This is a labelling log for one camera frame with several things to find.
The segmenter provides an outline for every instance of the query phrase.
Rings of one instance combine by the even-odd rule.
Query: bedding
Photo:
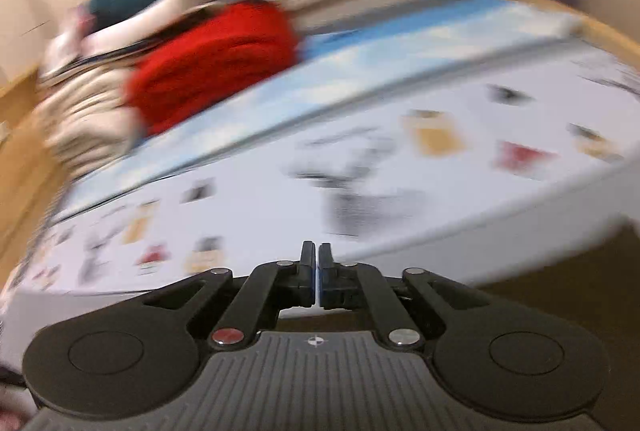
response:
[[[100,66],[108,66],[109,68],[133,66],[135,63],[140,61],[141,58],[156,49],[162,43],[186,32],[208,18],[209,15],[206,11],[198,10],[154,36],[137,41],[123,48],[113,50],[112,52],[106,52],[91,57],[82,57],[50,74],[41,73],[38,80],[38,88],[40,90],[47,90],[48,88],[62,84],[66,80],[71,79],[78,74],[82,74],[83,72],[87,72]]]
[[[364,42],[410,34],[428,27],[446,25],[459,18],[489,13],[504,5],[502,0],[447,0],[450,3],[443,7],[438,6],[439,1],[414,0],[396,5],[396,9],[399,9],[396,17],[385,21],[376,21],[376,12],[373,11],[364,15],[363,19],[349,18],[341,21],[340,25],[328,24],[312,29],[303,40],[303,56],[313,59]]]
[[[148,132],[160,134],[293,66],[297,43],[288,18],[274,5],[227,5],[147,56],[127,82],[127,101]]]
[[[386,275],[418,265],[478,281],[526,267],[540,258],[529,240],[541,252],[584,241],[612,215],[638,217],[640,102],[628,72],[570,40],[417,78],[53,220],[22,287],[108,293],[212,267],[243,275],[294,259],[303,239]],[[485,227],[484,247],[458,246],[472,255],[423,250]]]
[[[85,58],[133,45],[207,7],[222,8],[217,0],[158,0],[128,20],[90,34],[82,40]]]
[[[124,102],[124,85],[135,73],[133,68],[99,67],[69,80],[33,110],[38,124],[51,135],[64,121],[83,115],[109,111]]]
[[[84,36],[86,23],[84,11],[76,7],[68,11],[60,24],[59,34],[47,44],[40,63],[40,75],[43,78],[59,72],[80,56],[80,43]]]
[[[126,158],[74,183],[54,221],[337,104],[501,53],[565,39],[579,27],[571,14],[506,0],[469,1],[463,7],[456,2],[438,8],[448,23],[434,26],[431,14],[422,29],[393,32],[311,59],[147,140]]]
[[[45,145],[78,178],[127,154],[142,133],[135,108],[121,106],[69,116]]]

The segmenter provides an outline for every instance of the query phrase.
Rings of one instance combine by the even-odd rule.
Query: beige blanket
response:
[[[63,122],[45,145],[79,178],[127,154],[143,130],[135,108],[121,106]]]
[[[100,67],[69,79],[34,109],[39,125],[52,135],[65,121],[122,106],[124,85],[134,72],[132,68]]]

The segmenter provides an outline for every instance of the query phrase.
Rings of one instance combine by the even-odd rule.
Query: folded blanket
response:
[[[78,178],[124,156],[142,131],[135,109],[123,106],[64,122],[45,145]]]
[[[41,69],[38,88],[48,90],[76,75],[102,66],[108,66],[109,68],[133,66],[165,41],[173,39],[209,18],[210,13],[208,6],[205,9],[195,7],[192,12],[181,18],[177,23],[171,24],[150,37],[141,39],[127,46],[122,46],[111,52],[105,52],[91,57],[81,57],[56,71],[45,73]],[[91,41],[91,39],[93,39],[92,36],[85,38],[85,40],[89,41]]]
[[[64,67],[71,65],[80,57],[80,43],[89,30],[91,21],[84,7],[72,8],[65,14],[60,24],[60,33],[47,45],[40,77],[46,79]]]
[[[222,7],[222,0],[157,0],[128,20],[85,37],[82,56],[89,58],[113,53],[150,39],[201,10]]]
[[[51,134],[63,121],[122,105],[124,85],[135,70],[95,68],[70,79],[34,109],[38,123]]]
[[[151,134],[296,62],[286,16],[266,2],[241,2],[148,55],[127,84]]]

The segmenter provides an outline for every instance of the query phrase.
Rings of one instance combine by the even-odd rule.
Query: mattress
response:
[[[417,79],[44,231],[21,289],[248,274],[329,241],[386,275],[480,281],[638,218],[640,82],[579,40]]]
[[[571,14],[542,12],[505,0],[463,0],[412,14],[415,20],[312,58],[194,116],[69,191],[55,221],[215,158],[273,130],[386,88],[501,53],[564,39]]]

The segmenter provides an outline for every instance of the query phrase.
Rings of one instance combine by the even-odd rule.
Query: white mattress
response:
[[[44,234],[44,265],[35,260],[39,265],[22,288],[43,288],[42,277],[34,276],[38,267],[56,266],[50,292],[156,288],[190,273],[194,251],[206,237],[221,242],[215,266],[235,275],[265,261],[297,259],[304,239],[331,242],[338,261],[373,263],[386,275],[420,265],[457,281],[478,281],[535,267],[597,234],[612,217],[640,215],[634,211],[640,202],[632,201],[640,191],[640,102],[628,91],[585,78],[621,79],[624,69],[580,42],[544,52],[521,56],[517,66],[488,64],[351,106],[61,221]],[[494,85],[532,99],[520,106],[494,103],[487,99]],[[447,112],[459,151],[425,154],[415,137],[414,110]],[[606,136],[623,159],[606,162],[583,153],[571,124]],[[219,136],[202,134],[202,143]],[[502,140],[554,157],[514,174],[496,166]],[[363,167],[370,172],[335,186]],[[296,178],[305,172],[337,179],[331,185]],[[203,183],[209,195],[186,201]],[[359,203],[345,204],[344,192]],[[140,207],[158,199],[145,234],[127,243]],[[100,250],[100,273],[79,283],[93,259],[85,236],[103,237],[118,228]],[[69,229],[84,236],[56,244]],[[166,259],[151,270],[142,267],[140,259],[156,245]]]

